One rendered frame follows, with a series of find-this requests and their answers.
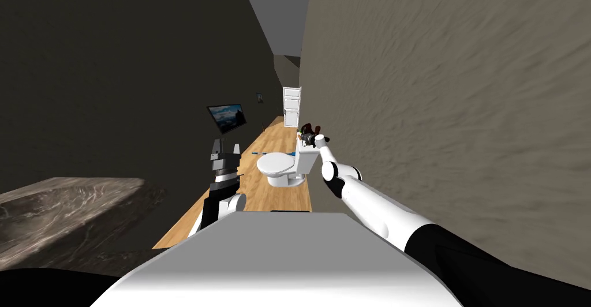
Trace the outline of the grey marble counter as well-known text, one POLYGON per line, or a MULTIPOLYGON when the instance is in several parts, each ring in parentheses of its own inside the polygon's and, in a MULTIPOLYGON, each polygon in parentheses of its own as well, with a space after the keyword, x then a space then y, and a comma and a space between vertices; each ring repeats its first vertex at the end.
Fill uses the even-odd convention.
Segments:
POLYGON ((158 254, 127 236, 166 196, 139 178, 50 178, 0 194, 0 271, 122 276, 158 254))

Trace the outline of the white toilet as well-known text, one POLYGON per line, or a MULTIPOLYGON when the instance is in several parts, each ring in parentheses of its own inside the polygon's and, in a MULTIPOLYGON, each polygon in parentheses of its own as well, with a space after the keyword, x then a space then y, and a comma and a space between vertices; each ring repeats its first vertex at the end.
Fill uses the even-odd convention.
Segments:
POLYGON ((258 170, 276 188, 290 188, 303 184, 320 151, 304 141, 297 140, 295 155, 287 152, 268 152, 257 161, 258 170))

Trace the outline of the white panelled door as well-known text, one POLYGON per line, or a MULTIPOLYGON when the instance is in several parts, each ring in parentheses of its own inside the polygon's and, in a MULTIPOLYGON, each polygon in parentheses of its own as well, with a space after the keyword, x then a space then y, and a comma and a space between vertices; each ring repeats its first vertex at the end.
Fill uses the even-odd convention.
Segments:
POLYGON ((300 101, 301 88, 283 88, 283 117, 285 127, 298 128, 300 101))

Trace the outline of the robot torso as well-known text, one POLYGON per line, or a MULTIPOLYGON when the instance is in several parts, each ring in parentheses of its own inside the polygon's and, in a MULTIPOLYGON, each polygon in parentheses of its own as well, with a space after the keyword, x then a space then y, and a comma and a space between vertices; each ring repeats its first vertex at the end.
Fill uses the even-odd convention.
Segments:
POLYGON ((345 214, 236 212, 150 259, 91 307, 462 307, 345 214))

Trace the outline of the black framed wall screen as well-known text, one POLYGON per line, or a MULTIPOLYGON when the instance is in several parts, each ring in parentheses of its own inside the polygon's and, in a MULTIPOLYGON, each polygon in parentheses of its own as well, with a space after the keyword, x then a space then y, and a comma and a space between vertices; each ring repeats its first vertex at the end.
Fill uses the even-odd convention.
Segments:
POLYGON ((246 124, 244 110, 241 104, 208 106, 207 110, 221 134, 226 134, 246 124))

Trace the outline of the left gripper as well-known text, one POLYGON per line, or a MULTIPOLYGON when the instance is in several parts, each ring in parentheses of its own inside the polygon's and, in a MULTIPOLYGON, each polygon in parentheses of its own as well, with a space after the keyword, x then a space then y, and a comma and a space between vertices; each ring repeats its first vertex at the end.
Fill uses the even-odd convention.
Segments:
POLYGON ((241 160, 240 145, 235 144, 233 152, 222 152, 222 139, 217 138, 214 140, 210 159, 212 161, 212 171, 215 175, 237 173, 241 160))

